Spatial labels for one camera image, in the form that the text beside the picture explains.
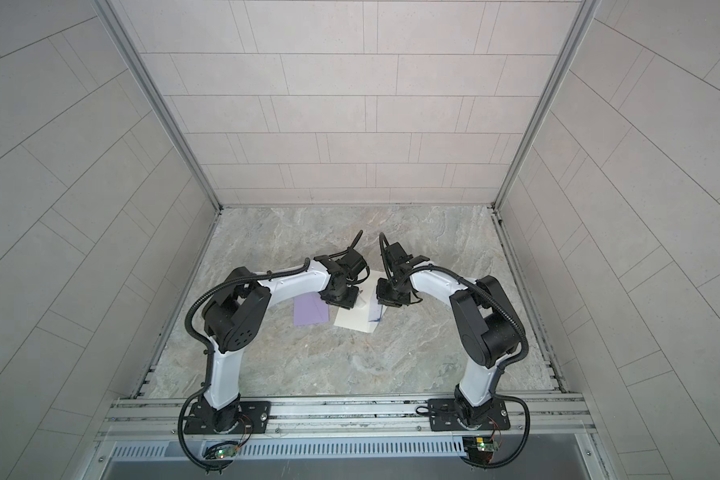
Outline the purple envelope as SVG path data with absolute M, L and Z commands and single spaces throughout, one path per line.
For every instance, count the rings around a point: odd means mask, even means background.
M 296 327 L 328 323 L 329 306 L 318 293 L 306 293 L 294 298 L 293 325 Z

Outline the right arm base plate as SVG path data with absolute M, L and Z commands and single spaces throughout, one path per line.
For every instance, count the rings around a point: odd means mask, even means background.
M 474 407 L 466 400 L 431 398 L 425 416 L 434 432 L 511 429 L 505 403 L 496 399 Z

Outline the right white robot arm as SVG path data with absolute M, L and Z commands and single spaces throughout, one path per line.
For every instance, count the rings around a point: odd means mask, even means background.
M 379 303 L 400 308 L 418 302 L 418 294 L 424 293 L 451 309 L 469 357 L 454 391 L 457 416 L 468 428 L 494 420 L 492 409 L 509 400 L 496 393 L 499 379 L 529 350 L 525 327 L 500 282 L 490 275 L 469 280 L 425 256 L 407 253 L 383 234 L 379 247 L 385 272 L 376 287 Z

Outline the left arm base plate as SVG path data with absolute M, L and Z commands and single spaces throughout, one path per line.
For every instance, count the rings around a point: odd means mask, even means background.
M 186 416 L 183 432 L 190 435 L 263 434 L 271 406 L 268 401 L 234 401 L 215 409 L 202 397 Z

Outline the cream envelope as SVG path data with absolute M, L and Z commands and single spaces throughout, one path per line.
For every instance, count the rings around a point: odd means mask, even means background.
M 369 301 L 373 294 L 377 296 L 378 280 L 384 278 L 383 272 L 372 270 L 367 280 L 359 285 L 359 294 L 354 306 L 350 310 L 340 308 L 334 325 L 362 333 L 373 333 L 378 324 L 368 322 Z

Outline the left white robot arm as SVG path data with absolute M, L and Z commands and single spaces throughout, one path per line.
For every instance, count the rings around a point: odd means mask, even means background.
M 240 401 L 239 375 L 244 349 L 255 339 L 269 307 L 316 293 L 328 304 L 350 310 L 359 285 L 370 276 L 354 248 L 306 259 L 300 267 L 254 273 L 238 267 L 201 304 L 211 358 L 202 399 L 212 412 L 232 412 Z

